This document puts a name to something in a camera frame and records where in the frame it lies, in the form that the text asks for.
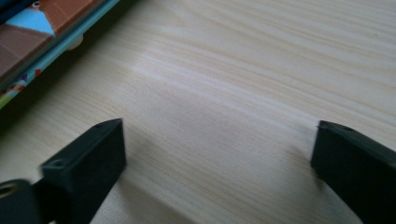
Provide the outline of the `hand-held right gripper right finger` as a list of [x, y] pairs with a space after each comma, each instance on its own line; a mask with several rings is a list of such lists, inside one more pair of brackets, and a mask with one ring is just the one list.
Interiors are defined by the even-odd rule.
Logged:
[[396, 224], [396, 152], [322, 120], [311, 167], [364, 224]]

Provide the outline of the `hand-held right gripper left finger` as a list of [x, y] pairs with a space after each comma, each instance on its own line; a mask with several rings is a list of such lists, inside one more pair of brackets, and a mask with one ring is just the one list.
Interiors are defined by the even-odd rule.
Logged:
[[44, 220], [89, 224], [125, 167], [122, 120], [92, 126], [41, 164]]

